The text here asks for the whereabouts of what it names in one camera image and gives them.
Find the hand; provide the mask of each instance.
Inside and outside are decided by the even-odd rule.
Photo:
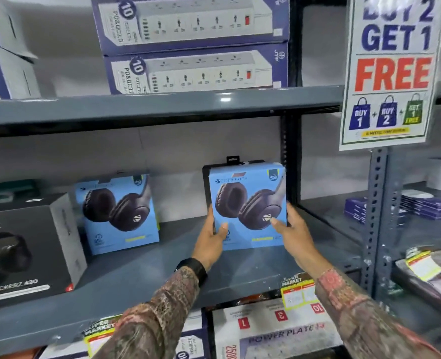
[[[282,235],[284,247],[297,265],[313,279],[317,279],[333,266],[315,248],[307,223],[290,203],[287,203],[287,219],[291,227],[275,218],[270,222],[277,233]]]
[[[212,205],[207,211],[207,218],[197,238],[192,258],[197,259],[204,266],[206,272],[219,259],[223,250],[223,241],[227,237],[229,223],[222,223],[214,235],[214,215]]]

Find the green shopping bag icon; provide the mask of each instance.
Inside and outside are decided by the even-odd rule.
[[[421,123],[421,114],[423,112],[423,101],[420,100],[420,94],[415,93],[411,100],[407,103],[407,111],[405,112],[405,119],[403,124],[418,124]]]

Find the red number square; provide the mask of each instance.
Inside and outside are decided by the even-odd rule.
[[[239,327],[241,328],[241,330],[249,329],[250,328],[249,318],[248,317],[241,317],[239,319]]]
[[[312,306],[313,312],[315,314],[321,314],[321,313],[325,312],[325,310],[323,309],[323,306],[320,304],[320,302],[311,303],[310,306]]]
[[[289,319],[284,310],[275,311],[275,314],[277,316],[277,321],[286,321]]]

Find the floral sleeve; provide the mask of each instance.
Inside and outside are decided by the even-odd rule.
[[[123,314],[114,335],[93,359],[172,359],[198,293],[196,275],[190,268],[182,267],[150,302]]]
[[[331,269],[316,282],[316,295],[354,359],[441,358],[441,353],[393,317],[343,273]]]

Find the blue shopping bag icon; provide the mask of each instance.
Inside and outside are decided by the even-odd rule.
[[[360,104],[360,101],[364,99],[365,103]],[[370,109],[372,106],[368,104],[365,97],[361,97],[354,109],[352,110],[352,118],[350,119],[349,130],[361,130],[364,128],[370,128]]]
[[[385,102],[380,105],[380,113],[378,114],[377,127],[389,127],[397,125],[397,105],[393,96],[387,96]]]

